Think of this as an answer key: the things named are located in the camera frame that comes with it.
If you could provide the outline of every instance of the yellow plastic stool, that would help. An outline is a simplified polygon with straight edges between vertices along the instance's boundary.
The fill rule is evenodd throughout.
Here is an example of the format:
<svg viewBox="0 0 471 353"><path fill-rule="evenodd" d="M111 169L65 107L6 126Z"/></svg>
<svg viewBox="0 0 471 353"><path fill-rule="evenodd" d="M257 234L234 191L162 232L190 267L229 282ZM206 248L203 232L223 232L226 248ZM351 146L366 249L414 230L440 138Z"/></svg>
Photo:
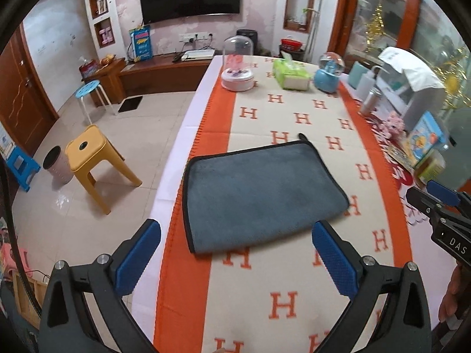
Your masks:
<svg viewBox="0 0 471 353"><path fill-rule="evenodd" d="M114 148L96 125L90 125L65 148L69 158L70 169L82 184L83 188L95 199L103 212L108 215L111 210L95 189L95 179L90 170L102 160L110 162L121 174L139 187L140 180L124 163L124 158Z"/></svg>

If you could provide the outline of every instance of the gold tinsel decoration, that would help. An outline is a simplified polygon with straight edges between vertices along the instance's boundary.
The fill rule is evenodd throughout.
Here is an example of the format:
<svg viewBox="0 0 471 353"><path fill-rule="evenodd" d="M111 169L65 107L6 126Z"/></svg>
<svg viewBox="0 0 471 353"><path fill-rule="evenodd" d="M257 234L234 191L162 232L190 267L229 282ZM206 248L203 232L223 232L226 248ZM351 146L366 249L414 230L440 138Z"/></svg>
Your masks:
<svg viewBox="0 0 471 353"><path fill-rule="evenodd" d="M471 107L471 99L465 95L467 85L466 61L469 58L469 50L462 46L455 50L455 55L450 57L442 65L432 68L434 73L445 86L447 98L443 110L459 109L461 107Z"/></svg>
<svg viewBox="0 0 471 353"><path fill-rule="evenodd" d="M368 53L373 48L373 43L379 37L384 36L381 1L382 0L379 0L370 22L366 24L366 53Z"/></svg>

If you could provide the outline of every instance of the metal water bottle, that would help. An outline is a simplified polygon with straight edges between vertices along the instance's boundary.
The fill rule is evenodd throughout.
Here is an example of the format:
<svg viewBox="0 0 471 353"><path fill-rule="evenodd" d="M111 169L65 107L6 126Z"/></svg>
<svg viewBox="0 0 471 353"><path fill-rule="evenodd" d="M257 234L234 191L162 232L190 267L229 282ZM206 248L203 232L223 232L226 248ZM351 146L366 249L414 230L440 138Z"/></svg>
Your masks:
<svg viewBox="0 0 471 353"><path fill-rule="evenodd" d="M373 89L370 90L370 93L362 103L359 110L359 114L361 114L362 116L367 116L368 114L370 114L378 103L378 101L380 100L381 95L381 90L376 87L373 87Z"/></svg>

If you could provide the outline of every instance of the wall outlet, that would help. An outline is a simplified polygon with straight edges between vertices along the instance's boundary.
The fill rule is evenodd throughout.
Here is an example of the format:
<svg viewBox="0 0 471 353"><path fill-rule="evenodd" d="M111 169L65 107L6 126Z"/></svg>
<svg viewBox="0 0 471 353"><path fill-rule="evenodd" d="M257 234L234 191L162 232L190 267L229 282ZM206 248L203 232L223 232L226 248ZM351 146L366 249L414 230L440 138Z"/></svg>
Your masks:
<svg viewBox="0 0 471 353"><path fill-rule="evenodd" d="M190 39L196 41L207 40L209 38L208 32L198 32L198 33L184 33L178 36L180 42L188 42Z"/></svg>

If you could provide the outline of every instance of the orange border stripe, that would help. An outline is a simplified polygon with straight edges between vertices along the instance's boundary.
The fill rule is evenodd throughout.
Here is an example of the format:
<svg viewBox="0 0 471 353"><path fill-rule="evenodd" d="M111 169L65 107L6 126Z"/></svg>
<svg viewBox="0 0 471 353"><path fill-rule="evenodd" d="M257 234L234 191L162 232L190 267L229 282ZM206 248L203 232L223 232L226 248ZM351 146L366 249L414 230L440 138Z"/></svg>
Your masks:
<svg viewBox="0 0 471 353"><path fill-rule="evenodd" d="M376 141L368 123L358 114L358 106L350 96L342 83L339 85L339 92L343 103L347 108L350 118L360 135L363 146L368 153L373 169L378 180L384 208L389 223L389 232L392 238L394 251L394 265L403 267L405 263L412 260L411 243L409 230L407 229L406 215L402 206L397 187L392 177L392 173L384 159L383 151Z"/></svg>
<svg viewBox="0 0 471 353"><path fill-rule="evenodd" d="M227 152L236 93L216 81L190 158ZM160 272L154 346L160 352L201 353L211 255L188 249L183 228L182 186L178 189Z"/></svg>

